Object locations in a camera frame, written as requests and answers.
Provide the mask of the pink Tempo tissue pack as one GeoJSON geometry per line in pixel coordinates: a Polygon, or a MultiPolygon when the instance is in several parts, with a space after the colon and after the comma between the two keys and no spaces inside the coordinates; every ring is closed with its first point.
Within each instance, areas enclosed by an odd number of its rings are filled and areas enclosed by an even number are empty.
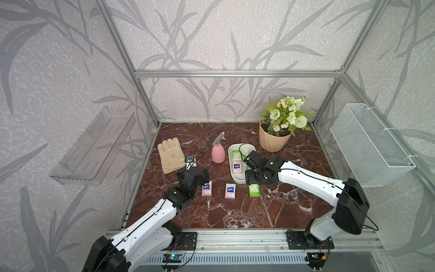
{"type": "Polygon", "coordinates": [[[225,199],[235,199],[236,198],[236,184],[226,184],[225,185],[225,199]]]}
{"type": "Polygon", "coordinates": [[[212,196],[212,181],[209,181],[205,185],[202,186],[202,196],[210,197],[212,196]]]}
{"type": "Polygon", "coordinates": [[[232,163],[232,172],[241,173],[242,172],[242,161],[234,160],[232,163]]]}

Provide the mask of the green white tissue pack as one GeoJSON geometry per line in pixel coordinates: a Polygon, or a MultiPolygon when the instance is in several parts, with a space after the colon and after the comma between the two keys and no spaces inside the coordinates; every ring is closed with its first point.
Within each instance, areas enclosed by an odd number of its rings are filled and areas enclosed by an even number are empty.
{"type": "Polygon", "coordinates": [[[232,160],[242,161],[242,156],[241,156],[241,153],[239,152],[239,150],[232,151],[232,160]]]}

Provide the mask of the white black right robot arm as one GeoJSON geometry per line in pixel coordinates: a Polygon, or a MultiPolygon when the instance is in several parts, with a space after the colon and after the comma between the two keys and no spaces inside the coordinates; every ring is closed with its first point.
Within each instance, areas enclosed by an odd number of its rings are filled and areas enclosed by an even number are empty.
{"type": "Polygon", "coordinates": [[[304,232],[298,232],[302,241],[321,243],[341,232],[361,234],[370,204],[357,180],[331,179],[279,156],[266,159],[256,151],[242,158],[249,167],[245,171],[247,184],[290,184],[317,196],[333,207],[325,215],[312,220],[304,232]]]}

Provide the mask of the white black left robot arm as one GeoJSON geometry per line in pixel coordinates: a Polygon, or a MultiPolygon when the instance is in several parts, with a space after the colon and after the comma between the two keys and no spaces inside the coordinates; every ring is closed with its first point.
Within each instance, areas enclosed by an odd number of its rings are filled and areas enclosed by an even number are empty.
{"type": "Polygon", "coordinates": [[[91,247],[84,272],[133,272],[149,257],[169,248],[181,232],[171,220],[195,199],[209,182],[207,169],[190,167],[177,175],[179,183],[144,216],[112,238],[102,236],[91,247]]]}

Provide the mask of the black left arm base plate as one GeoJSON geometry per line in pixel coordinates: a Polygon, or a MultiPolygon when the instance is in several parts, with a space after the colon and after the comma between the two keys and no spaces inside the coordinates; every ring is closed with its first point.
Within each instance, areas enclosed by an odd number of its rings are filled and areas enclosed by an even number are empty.
{"type": "Polygon", "coordinates": [[[173,237],[168,250],[195,250],[197,240],[198,232],[179,232],[173,237]]]}

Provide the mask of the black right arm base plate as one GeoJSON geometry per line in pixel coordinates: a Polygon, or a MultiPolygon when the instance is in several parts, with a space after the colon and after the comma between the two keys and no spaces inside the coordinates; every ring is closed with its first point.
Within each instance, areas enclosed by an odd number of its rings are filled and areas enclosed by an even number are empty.
{"type": "Polygon", "coordinates": [[[335,248],[331,237],[319,240],[306,231],[287,230],[285,232],[289,249],[293,250],[332,250],[335,248]]]}

